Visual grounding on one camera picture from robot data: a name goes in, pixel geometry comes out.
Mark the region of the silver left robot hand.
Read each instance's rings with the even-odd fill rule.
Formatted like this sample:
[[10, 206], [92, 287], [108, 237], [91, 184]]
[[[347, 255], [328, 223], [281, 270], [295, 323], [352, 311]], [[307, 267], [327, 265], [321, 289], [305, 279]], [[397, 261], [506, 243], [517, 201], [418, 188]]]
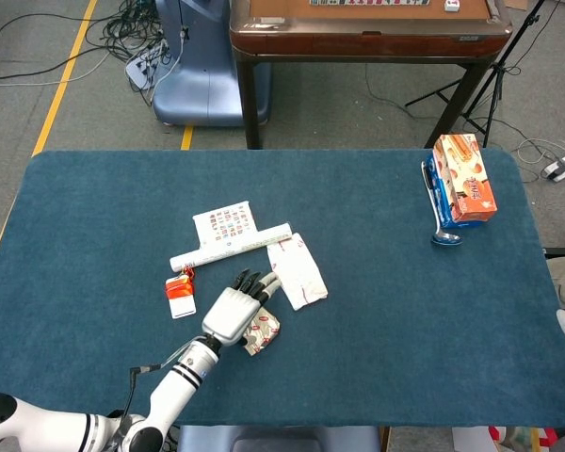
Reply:
[[275, 272], [260, 275], [246, 268], [221, 292], [202, 321], [205, 344], [218, 350], [244, 339], [253, 352], [274, 335], [280, 323], [264, 306], [281, 281]]

